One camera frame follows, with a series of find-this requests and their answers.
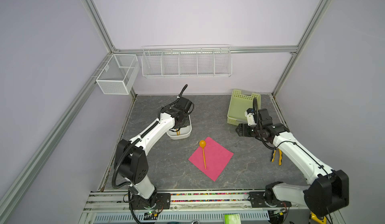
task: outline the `yellow stick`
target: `yellow stick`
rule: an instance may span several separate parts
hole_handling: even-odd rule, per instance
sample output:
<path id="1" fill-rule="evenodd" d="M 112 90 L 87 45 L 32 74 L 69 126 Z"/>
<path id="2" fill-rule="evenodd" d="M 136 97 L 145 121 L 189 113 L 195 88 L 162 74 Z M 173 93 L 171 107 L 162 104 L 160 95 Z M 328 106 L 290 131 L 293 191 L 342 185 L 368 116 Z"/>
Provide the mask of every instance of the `yellow stick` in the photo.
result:
<path id="1" fill-rule="evenodd" d="M 206 169 L 206 158 L 205 158 L 205 149 L 204 149 L 206 146 L 206 141 L 204 141 L 204 140 L 199 141 L 199 146 L 202 147 L 203 161 L 205 162 L 205 169 Z"/>
<path id="2" fill-rule="evenodd" d="M 205 162 L 205 169 L 206 169 L 205 149 L 202 148 L 202 151 L 203 151 L 203 162 Z"/>

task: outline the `yellow pliers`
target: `yellow pliers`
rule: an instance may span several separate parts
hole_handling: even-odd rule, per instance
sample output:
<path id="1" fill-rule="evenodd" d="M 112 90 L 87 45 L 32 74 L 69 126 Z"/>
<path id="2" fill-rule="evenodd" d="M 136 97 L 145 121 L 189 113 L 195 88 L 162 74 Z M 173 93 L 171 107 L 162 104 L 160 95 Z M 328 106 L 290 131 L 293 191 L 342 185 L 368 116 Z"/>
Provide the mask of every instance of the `yellow pliers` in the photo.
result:
<path id="1" fill-rule="evenodd" d="M 275 149 L 275 150 L 273 150 L 273 152 L 272 152 L 272 162 L 274 162 L 275 152 L 276 152 L 277 150 L 279 151 L 279 154 L 280 154 L 280 158 L 279 158 L 279 160 L 278 160 L 278 165 L 282 165 L 282 151 L 281 151 L 280 149 Z"/>

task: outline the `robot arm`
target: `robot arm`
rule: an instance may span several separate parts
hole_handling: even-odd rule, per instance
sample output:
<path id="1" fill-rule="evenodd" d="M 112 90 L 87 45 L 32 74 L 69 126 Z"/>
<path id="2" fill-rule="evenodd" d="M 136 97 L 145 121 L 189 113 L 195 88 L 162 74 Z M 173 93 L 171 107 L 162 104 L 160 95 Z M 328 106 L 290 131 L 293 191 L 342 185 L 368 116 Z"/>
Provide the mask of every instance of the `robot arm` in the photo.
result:
<path id="1" fill-rule="evenodd" d="M 349 178 L 342 170 L 335 171 L 311 154 L 283 124 L 273 125 L 267 109 L 245 112 L 247 124 L 239 124 L 239 136 L 255 137 L 272 150 L 280 149 L 301 170 L 310 186 L 289 185 L 282 182 L 266 186 L 264 201 L 273 206 L 289 201 L 307 206 L 318 217 L 324 217 L 349 204 Z"/>
<path id="2" fill-rule="evenodd" d="M 188 112 L 194 104 L 182 97 L 187 85 L 177 97 L 177 100 L 163 106 L 154 120 L 139 135 L 129 141 L 121 140 L 117 147 L 114 160 L 114 173 L 112 187 L 117 189 L 124 185 L 129 186 L 129 191 L 141 198 L 145 206 L 154 206 L 157 190 L 147 176 L 147 155 L 154 144 L 171 129 L 183 128 L 189 118 Z M 116 184 L 117 175 L 121 174 L 126 182 Z"/>

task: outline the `white wire shelf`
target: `white wire shelf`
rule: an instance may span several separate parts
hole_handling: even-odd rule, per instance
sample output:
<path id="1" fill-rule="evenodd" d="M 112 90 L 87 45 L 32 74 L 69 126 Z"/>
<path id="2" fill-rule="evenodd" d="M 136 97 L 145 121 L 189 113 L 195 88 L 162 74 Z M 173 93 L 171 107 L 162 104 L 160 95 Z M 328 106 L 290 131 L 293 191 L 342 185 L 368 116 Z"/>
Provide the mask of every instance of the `white wire shelf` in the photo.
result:
<path id="1" fill-rule="evenodd" d="M 143 51 L 142 72 L 146 78 L 229 77 L 232 74 L 229 46 L 218 48 L 192 46 L 189 50 L 183 51 L 172 48 L 169 50 L 162 48 L 162 51 L 143 48 Z"/>
<path id="2" fill-rule="evenodd" d="M 104 94 L 129 95 L 139 68 L 136 55 L 113 54 L 96 82 Z"/>

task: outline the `pink cloth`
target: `pink cloth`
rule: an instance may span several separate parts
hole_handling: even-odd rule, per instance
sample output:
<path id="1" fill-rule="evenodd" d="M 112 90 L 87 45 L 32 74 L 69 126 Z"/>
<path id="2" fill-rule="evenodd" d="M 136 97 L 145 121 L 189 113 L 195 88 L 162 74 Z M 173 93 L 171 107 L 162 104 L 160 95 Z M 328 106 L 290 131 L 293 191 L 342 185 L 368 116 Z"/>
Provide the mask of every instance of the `pink cloth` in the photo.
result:
<path id="1" fill-rule="evenodd" d="M 205 141 L 206 169 L 205 163 L 203 162 L 203 152 L 201 147 L 196 149 L 190 156 L 189 161 L 205 173 L 211 180 L 216 181 L 230 161 L 233 153 L 229 152 L 210 137 L 207 137 Z"/>

